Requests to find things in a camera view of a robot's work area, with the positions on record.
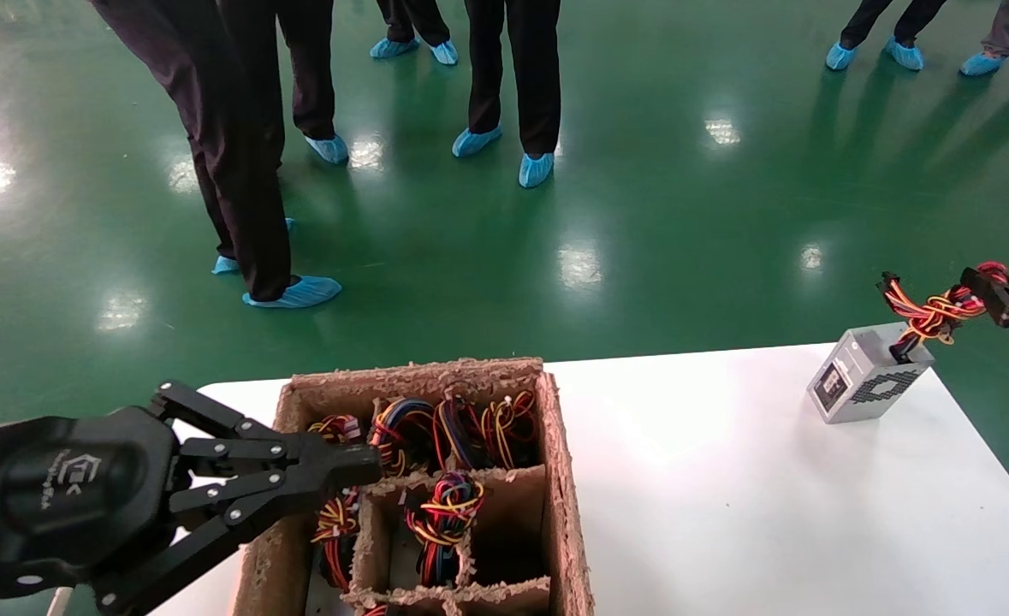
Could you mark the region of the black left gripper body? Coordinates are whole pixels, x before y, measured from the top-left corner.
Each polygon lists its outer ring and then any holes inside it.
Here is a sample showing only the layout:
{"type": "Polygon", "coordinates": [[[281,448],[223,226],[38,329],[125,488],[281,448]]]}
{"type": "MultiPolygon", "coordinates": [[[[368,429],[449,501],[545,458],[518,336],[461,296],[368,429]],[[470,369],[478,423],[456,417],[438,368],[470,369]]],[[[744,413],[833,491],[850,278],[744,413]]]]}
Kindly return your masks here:
{"type": "Polygon", "coordinates": [[[0,424],[0,599],[126,571],[167,547],[179,447],[133,406],[0,424]]]}

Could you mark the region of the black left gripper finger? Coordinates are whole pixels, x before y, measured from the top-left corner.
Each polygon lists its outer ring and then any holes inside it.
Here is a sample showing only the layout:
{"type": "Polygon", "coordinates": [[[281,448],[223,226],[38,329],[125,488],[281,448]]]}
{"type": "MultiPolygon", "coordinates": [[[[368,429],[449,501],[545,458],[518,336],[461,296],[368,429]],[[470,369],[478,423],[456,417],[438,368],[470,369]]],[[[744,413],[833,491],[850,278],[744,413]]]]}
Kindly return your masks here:
{"type": "Polygon", "coordinates": [[[155,449],[155,466],[164,476],[382,475],[380,455],[371,446],[329,443],[318,432],[271,429],[179,381],[158,387],[155,418],[169,438],[155,449]]]}
{"type": "Polygon", "coordinates": [[[162,553],[121,576],[94,580],[98,611],[150,613],[281,519],[317,510],[333,491],[380,479],[380,471],[284,471],[274,487],[232,500],[162,553]]]}

